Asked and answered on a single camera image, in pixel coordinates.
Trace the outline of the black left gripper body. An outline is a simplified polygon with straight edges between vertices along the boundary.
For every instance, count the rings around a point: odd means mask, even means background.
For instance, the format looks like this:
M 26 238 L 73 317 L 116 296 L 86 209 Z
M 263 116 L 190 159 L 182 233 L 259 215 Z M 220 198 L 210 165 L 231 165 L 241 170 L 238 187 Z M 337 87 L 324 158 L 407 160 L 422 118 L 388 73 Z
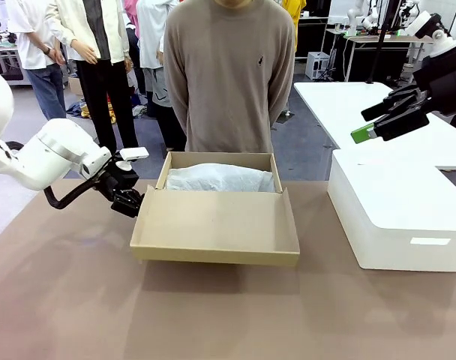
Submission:
M 107 200 L 114 200 L 116 194 L 132 189 L 139 179 L 130 161 L 109 160 L 97 176 L 94 189 Z

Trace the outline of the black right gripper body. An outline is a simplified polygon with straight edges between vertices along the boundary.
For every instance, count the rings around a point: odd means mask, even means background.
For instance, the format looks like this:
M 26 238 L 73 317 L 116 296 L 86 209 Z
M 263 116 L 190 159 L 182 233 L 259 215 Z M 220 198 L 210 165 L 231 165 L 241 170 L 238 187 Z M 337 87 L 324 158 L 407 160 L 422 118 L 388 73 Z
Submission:
M 426 98 L 421 108 L 444 116 L 456 115 L 456 47 L 434 57 L 426 56 L 414 79 Z

